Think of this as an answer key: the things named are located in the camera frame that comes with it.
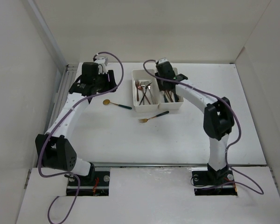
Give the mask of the copper long fork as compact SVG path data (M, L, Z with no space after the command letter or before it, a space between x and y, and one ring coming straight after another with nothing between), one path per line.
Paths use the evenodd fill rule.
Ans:
M151 103L150 103L150 101L149 101L149 99L147 98L147 96L146 96L146 93L147 93L147 89L148 89L148 87L149 87L149 85L150 85L150 83L148 83L147 85L145 85L145 83L142 83L142 82L138 82L138 84L139 84L139 89L142 91L142 100L141 100L141 102L139 103L139 105L144 105L145 104L145 100L148 102L148 104L150 105Z

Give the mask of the copper small fork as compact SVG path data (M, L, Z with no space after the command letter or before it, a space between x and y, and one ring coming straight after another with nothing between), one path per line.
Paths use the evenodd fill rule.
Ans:
M139 102L139 81L138 80L135 80L135 87L136 87L136 99L137 101Z

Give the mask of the slim silver fork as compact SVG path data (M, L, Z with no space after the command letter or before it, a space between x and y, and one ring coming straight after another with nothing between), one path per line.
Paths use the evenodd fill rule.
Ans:
M143 87L143 90L142 90L142 93L143 93L143 101L142 101L142 104L143 104L143 105L145 105L145 97L146 97L145 89L146 89L146 84L147 84L146 81L141 82L141 86Z

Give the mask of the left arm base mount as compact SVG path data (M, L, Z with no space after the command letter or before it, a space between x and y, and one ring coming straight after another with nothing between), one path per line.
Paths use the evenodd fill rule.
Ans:
M107 167L95 168L91 163L90 174L80 176L80 188L78 196L109 196L109 183L111 169ZM66 196L75 196L78 189L78 181L73 175L64 175L68 179Z

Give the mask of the gold fork black handle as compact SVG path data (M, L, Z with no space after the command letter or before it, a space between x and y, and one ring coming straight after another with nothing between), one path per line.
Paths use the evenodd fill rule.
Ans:
M141 124L142 123L147 123L151 119L155 119L157 117L160 117L160 116L163 116L163 115L166 115L166 114L169 114L169 111L165 111L165 112L159 113L159 114L157 114L157 115L155 115L153 117L150 117L150 118L139 119L138 122L141 123Z

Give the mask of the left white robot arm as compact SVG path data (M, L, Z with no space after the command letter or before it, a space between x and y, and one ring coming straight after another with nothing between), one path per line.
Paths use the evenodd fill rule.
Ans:
M82 64L81 75L71 85L57 119L44 134L37 135L35 139L39 167L74 173L84 185L94 182L93 164L78 158L69 138L82 112L90 104L91 96L115 91L114 72L107 70L106 66L105 57Z

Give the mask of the brown copper spoon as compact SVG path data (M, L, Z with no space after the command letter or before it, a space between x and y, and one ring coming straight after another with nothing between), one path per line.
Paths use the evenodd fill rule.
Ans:
M164 93L166 94L168 101L173 102L171 91L164 91Z

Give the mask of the silver fork black handle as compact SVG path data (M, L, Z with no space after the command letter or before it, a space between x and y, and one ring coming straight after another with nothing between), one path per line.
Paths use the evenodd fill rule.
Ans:
M148 100L147 96L146 96L147 90L148 90L148 88L150 87L150 85L151 85L151 83L145 85L145 86L142 88L142 90L143 90L143 96L142 96L141 101L139 102L139 105L141 105L141 104L144 105L144 104L145 104L145 103L144 103L145 99L147 100L147 102L148 102L149 104L151 104L150 101Z

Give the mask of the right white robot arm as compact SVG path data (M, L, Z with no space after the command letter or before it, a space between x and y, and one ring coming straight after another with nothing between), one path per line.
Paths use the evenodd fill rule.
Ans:
M176 75L171 63L166 59L156 62L157 77L170 81L159 81L159 86L165 90L173 90L178 96L188 100L203 113L203 129L210 140L210 158L207 163L207 179L213 184L223 180L228 171L225 161L225 151L234 118L226 104L230 104L226 97L220 100L198 90L188 78Z

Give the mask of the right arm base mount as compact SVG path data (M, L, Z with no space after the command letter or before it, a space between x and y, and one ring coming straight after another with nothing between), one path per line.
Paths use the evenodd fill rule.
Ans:
M215 171L209 165L191 170L195 196L237 196L233 172L225 167Z

